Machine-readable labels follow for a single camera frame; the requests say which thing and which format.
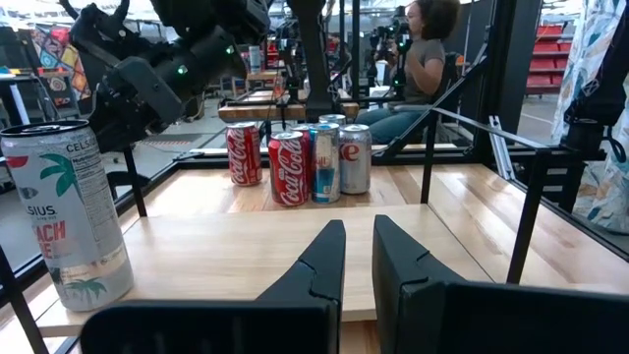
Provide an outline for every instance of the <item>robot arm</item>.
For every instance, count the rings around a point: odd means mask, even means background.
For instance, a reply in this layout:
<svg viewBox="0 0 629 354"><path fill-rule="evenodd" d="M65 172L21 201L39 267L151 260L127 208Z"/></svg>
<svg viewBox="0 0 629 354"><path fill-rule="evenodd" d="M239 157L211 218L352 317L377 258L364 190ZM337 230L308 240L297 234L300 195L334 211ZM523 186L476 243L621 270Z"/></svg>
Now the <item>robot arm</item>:
<svg viewBox="0 0 629 354"><path fill-rule="evenodd" d="M186 102L223 73L245 77L237 44L260 44L268 32L267 0L151 0L173 43L150 43L126 29L129 0L113 15L94 4L75 18L70 40L110 69L94 94L89 123L102 152L163 132L183 116Z"/></svg>

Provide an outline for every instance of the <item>celsius can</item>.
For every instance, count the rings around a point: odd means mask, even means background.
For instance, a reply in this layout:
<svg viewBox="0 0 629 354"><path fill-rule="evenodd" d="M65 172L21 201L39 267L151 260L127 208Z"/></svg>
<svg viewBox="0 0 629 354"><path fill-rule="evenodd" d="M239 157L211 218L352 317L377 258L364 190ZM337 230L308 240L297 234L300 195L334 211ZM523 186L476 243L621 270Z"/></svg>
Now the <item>celsius can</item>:
<svg viewBox="0 0 629 354"><path fill-rule="evenodd" d="M87 121L13 127L0 136L63 306L90 311L129 291L131 264Z"/></svg>
<svg viewBox="0 0 629 354"><path fill-rule="evenodd" d="M342 114L323 114L318 116L319 123L336 123L340 127L347 124L347 119Z"/></svg>
<svg viewBox="0 0 629 354"><path fill-rule="evenodd" d="M252 74L259 74L260 72L260 58L259 58L259 46L252 45L249 47L249 62L252 68Z"/></svg>
<svg viewBox="0 0 629 354"><path fill-rule="evenodd" d="M308 168L308 173L306 174L306 183L308 185L308 191L312 189L312 180L313 180L313 161L311 159L311 155L313 154L313 145L311 139L311 128L313 124L298 124L296 126L291 127L293 132L302 133L302 139L304 140L304 147L306 148L306 166Z"/></svg>

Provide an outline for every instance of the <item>coca-cola can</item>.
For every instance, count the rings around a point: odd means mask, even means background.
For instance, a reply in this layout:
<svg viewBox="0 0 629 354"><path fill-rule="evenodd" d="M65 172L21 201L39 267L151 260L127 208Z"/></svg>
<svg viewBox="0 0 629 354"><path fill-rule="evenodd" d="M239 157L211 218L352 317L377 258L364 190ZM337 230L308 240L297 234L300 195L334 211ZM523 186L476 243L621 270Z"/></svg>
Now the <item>coca-cola can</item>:
<svg viewBox="0 0 629 354"><path fill-rule="evenodd" d="M347 124L347 118L342 114L323 114L318 116L319 123L335 123L339 126Z"/></svg>
<svg viewBox="0 0 629 354"><path fill-rule="evenodd" d="M291 130L294 132L300 132L303 134L302 139L304 140L304 147L306 147L306 165L308 166L308 174L307 174L307 183L308 190L310 192L313 180L313 161L311 156L313 155L313 140L311 139L311 129L313 128L313 124L298 124L291 127Z"/></svg>
<svg viewBox="0 0 629 354"><path fill-rule="evenodd" d="M259 155L259 134L255 122L227 126L229 175L238 186L252 186L262 180Z"/></svg>
<svg viewBox="0 0 629 354"><path fill-rule="evenodd" d="M362 194L372 182L372 134L370 127L350 124L341 127L341 193Z"/></svg>
<svg viewBox="0 0 629 354"><path fill-rule="evenodd" d="M285 207L296 207L308 201L309 167L306 160L304 135L300 132L282 132L271 135L268 144L271 195Z"/></svg>

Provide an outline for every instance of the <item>wooden table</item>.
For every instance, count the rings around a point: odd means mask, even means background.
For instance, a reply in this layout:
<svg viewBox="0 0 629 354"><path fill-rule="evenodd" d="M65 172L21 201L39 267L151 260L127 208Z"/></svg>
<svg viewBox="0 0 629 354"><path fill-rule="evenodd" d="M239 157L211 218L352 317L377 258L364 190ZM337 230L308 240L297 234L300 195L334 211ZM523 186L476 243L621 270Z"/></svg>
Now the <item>wooden table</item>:
<svg viewBox="0 0 629 354"><path fill-rule="evenodd" d="M419 205L422 166L372 169L372 188L333 205L286 209L262 183L235 187L225 170L181 170L146 197L149 217L121 216L136 282L124 299L253 299L332 218L347 232L341 351L378 352L371 280L372 224L389 215L466 278L504 281L524 194L479 165L435 166L430 204ZM540 206L522 282L629 293L629 265ZM55 301L37 325L77 335L91 313Z"/></svg>
<svg viewBox="0 0 629 354"><path fill-rule="evenodd" d="M343 90L340 90L339 93L342 98L350 98L350 96ZM260 90L253 92L244 101L266 101L271 100L271 96L271 90ZM306 94L302 89L299 91L299 98L306 99ZM348 117L356 117L360 109L358 103L342 103L342 107L345 111L345 115ZM306 108L303 104L289 104L286 108L284 108L284 116L287 120L306 119ZM281 112L275 105L251 105L238 107L225 106L218 109L218 117L226 123L259 121L266 119L279 120Z"/></svg>
<svg viewBox="0 0 629 354"><path fill-rule="evenodd" d="M257 74L248 73L247 78L245 79L245 91L249 92L249 81L273 81L273 84L275 84L275 80L277 79L278 75L282 74L281 72L278 73L277 70L265 70ZM238 96L235 77L232 77L232 93L234 94L234 97Z"/></svg>

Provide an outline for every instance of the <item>diet coke can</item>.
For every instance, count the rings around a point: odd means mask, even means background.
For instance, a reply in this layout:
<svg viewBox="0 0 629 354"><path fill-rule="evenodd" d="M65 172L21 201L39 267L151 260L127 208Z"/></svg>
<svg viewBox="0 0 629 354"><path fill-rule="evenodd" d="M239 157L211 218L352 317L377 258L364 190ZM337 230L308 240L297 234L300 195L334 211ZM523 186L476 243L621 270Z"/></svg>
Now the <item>diet coke can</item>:
<svg viewBox="0 0 629 354"><path fill-rule="evenodd" d="M370 127L350 124L341 127L341 193L362 194L372 182L372 134Z"/></svg>

